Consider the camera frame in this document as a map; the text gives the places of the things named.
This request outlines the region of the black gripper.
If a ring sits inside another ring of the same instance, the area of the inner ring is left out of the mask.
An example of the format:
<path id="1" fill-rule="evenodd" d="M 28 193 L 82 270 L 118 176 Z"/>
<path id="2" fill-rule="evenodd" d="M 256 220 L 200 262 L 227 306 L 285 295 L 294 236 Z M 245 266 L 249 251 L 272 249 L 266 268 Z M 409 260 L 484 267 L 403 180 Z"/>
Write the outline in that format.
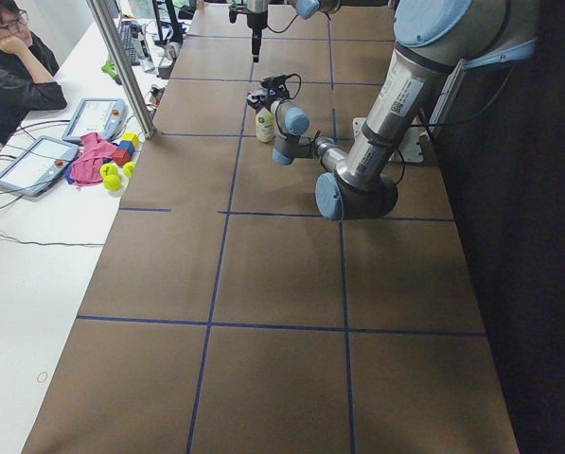
<path id="1" fill-rule="evenodd" d="M 247 105 L 253 109 L 262 109 L 265 105 L 274 115 L 274 129 L 283 133 L 281 119 L 276 115 L 276 106 L 287 98 L 286 91 L 258 89 L 255 93 L 248 93 L 246 96 Z"/>

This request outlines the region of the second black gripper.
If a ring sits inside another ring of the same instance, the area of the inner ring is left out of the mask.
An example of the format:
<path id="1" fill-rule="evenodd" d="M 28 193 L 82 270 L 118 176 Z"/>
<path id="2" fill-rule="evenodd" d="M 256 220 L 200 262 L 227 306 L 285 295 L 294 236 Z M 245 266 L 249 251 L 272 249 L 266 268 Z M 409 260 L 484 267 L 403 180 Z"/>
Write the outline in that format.
<path id="1" fill-rule="evenodd" d="M 268 25 L 268 11 L 247 11 L 247 25 L 252 30 L 251 46 L 253 63 L 259 63 L 259 52 L 262 41 L 262 31 Z"/>

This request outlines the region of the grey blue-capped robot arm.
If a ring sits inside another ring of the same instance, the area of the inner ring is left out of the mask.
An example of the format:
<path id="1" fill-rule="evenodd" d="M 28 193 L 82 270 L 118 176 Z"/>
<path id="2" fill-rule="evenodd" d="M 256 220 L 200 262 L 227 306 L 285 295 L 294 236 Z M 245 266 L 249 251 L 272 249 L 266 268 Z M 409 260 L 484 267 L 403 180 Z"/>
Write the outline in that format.
<path id="1" fill-rule="evenodd" d="M 315 187 L 320 214 L 330 220 L 381 218 L 397 203 L 397 185 L 383 169 L 424 103 L 462 62 L 467 69 L 507 66 L 535 49 L 537 1 L 391 1 L 395 46 L 374 104 L 344 152 L 332 139 L 307 138 L 307 114 L 285 82 L 268 77 L 246 101 L 266 109 L 277 126 L 273 158 L 282 166 L 313 158 L 325 169 Z"/>

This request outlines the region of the second grey robot arm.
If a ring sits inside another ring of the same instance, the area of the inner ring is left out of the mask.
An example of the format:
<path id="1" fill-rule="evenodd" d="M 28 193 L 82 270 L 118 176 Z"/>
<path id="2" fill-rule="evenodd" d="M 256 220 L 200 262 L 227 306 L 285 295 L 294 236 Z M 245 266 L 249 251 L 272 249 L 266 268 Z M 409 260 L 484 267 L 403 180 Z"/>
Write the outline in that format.
<path id="1" fill-rule="evenodd" d="M 237 13 L 246 16 L 247 27 L 251 30 L 251 49 L 254 62 L 258 62 L 263 31 L 265 29 L 268 29 L 274 34 L 282 34 L 290 28 L 297 17 L 308 19 L 316 12 L 331 14 L 341 7 L 342 2 L 318 0 L 290 1 L 290 5 L 295 10 L 295 17 L 281 30 L 275 30 L 269 25 L 269 5 L 270 1 L 267 0 L 248 0 L 241 1 L 237 6 Z"/>

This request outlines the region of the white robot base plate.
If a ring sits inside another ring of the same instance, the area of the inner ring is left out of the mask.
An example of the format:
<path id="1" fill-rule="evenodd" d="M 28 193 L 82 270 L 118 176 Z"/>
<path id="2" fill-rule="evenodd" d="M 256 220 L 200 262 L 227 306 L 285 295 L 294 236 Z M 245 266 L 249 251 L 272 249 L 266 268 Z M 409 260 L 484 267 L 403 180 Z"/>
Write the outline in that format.
<path id="1" fill-rule="evenodd" d="M 389 158 L 389 162 L 406 164 L 422 164 L 424 162 L 423 150 L 420 146 L 421 132 L 417 128 L 410 128 L 404 134 L 397 151 Z"/>

